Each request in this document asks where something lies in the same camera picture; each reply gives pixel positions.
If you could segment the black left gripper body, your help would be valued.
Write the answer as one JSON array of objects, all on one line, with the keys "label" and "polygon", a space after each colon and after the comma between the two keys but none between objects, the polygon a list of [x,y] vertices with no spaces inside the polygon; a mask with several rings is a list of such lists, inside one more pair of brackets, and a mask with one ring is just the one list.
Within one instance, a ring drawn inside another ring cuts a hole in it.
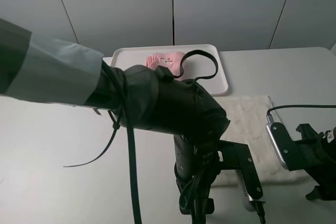
[{"label": "black left gripper body", "polygon": [[211,184],[219,174],[219,140],[201,145],[174,135],[174,174],[180,192],[180,212],[184,215],[210,215],[214,200],[209,197]]}]

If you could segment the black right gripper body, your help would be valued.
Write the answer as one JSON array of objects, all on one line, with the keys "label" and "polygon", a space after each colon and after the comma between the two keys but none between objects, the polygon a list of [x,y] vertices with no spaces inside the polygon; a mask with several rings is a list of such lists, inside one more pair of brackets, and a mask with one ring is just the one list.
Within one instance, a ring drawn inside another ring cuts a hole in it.
[{"label": "black right gripper body", "polygon": [[296,131],[302,137],[303,169],[318,183],[306,199],[335,200],[335,129],[317,133],[310,124],[300,124]]}]

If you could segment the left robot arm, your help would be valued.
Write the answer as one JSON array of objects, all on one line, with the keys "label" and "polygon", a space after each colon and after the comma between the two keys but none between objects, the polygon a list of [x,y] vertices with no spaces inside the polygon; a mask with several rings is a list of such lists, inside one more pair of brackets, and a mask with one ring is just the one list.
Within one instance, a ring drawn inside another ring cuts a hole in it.
[{"label": "left robot arm", "polygon": [[98,51],[36,35],[6,20],[1,20],[1,95],[105,109],[115,129],[124,126],[136,223],[141,214],[134,130],[181,136],[210,162],[229,126],[225,110],[196,79],[180,81],[162,66],[111,67]]}]

